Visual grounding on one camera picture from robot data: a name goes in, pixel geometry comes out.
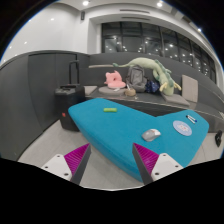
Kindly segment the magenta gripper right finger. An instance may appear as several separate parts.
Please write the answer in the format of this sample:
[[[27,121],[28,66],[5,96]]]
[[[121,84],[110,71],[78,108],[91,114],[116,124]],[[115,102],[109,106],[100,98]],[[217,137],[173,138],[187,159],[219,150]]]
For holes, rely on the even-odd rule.
[[[145,185],[182,169],[167,153],[157,154],[137,143],[133,144],[132,153]]]

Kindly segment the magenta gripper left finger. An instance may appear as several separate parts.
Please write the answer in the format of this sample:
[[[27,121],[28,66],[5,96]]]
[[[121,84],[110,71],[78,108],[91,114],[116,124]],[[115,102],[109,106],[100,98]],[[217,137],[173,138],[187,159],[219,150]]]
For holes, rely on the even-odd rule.
[[[79,185],[91,154],[89,143],[78,147],[66,155],[56,154],[42,169]]]

